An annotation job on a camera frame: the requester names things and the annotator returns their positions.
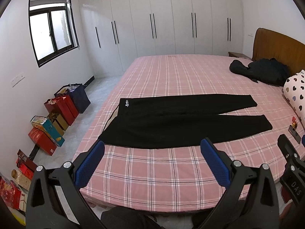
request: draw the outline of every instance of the metal screw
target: metal screw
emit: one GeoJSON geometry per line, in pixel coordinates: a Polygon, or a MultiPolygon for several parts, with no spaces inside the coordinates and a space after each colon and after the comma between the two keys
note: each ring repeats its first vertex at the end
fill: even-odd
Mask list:
{"type": "Polygon", "coordinates": [[[269,165],[268,164],[263,164],[263,169],[269,169],[269,165]]]}
{"type": "Polygon", "coordinates": [[[63,167],[64,168],[66,168],[66,169],[68,169],[68,168],[70,168],[71,167],[71,162],[65,162],[64,164],[63,164],[63,167]]]}
{"type": "Polygon", "coordinates": [[[37,168],[36,168],[37,171],[42,171],[42,169],[43,169],[43,166],[42,166],[42,165],[39,165],[39,166],[37,166],[37,168]]]}
{"type": "Polygon", "coordinates": [[[242,165],[242,162],[240,162],[239,160],[235,160],[235,161],[233,162],[233,164],[234,164],[234,166],[236,166],[236,167],[240,167],[240,166],[242,165]]]}

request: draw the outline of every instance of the black baseboard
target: black baseboard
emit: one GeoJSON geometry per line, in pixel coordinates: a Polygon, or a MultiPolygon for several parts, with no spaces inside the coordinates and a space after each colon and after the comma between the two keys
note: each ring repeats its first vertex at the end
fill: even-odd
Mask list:
{"type": "Polygon", "coordinates": [[[38,151],[39,151],[39,146],[35,145],[33,150],[31,151],[31,153],[29,155],[29,159],[33,161],[38,151]]]}
{"type": "MultiPolygon", "coordinates": [[[[94,80],[94,76],[92,76],[83,86],[86,88],[90,83],[92,83],[92,81],[94,80]]],[[[39,151],[39,146],[35,145],[33,150],[31,151],[30,155],[29,155],[29,159],[30,160],[34,160],[34,158],[36,157],[37,152],[39,151]]]]}
{"type": "Polygon", "coordinates": [[[94,79],[94,76],[92,76],[83,86],[86,88],[94,79]]]}

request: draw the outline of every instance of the white wardrobe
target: white wardrobe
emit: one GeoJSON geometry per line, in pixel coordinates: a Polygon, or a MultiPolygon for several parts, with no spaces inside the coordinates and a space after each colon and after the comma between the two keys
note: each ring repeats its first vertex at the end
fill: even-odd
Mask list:
{"type": "Polygon", "coordinates": [[[141,56],[241,52],[241,0],[79,0],[97,77],[141,56]]]}

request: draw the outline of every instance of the white wall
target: white wall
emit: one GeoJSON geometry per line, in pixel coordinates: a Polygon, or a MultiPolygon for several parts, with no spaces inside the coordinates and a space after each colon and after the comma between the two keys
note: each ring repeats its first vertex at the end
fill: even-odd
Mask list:
{"type": "Polygon", "coordinates": [[[93,76],[78,0],[72,0],[72,9],[80,47],[41,68],[31,43],[28,1],[12,0],[0,18],[0,172],[7,177],[16,168],[18,150],[29,155],[34,147],[27,134],[34,115],[48,114],[43,103],[63,85],[93,76]],[[12,88],[10,81],[21,72],[25,79],[12,88]]]}
{"type": "Polygon", "coordinates": [[[252,57],[254,36],[259,27],[288,35],[305,44],[305,20],[293,0],[242,0],[242,3],[243,54],[252,57]]]}

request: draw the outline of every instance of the pillow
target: pillow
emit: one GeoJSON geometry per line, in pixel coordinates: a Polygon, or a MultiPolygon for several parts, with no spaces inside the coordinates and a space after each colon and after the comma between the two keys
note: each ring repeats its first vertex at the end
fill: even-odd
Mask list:
{"type": "Polygon", "coordinates": [[[301,123],[305,126],[305,71],[288,78],[284,84],[283,94],[295,110],[301,123]]]}

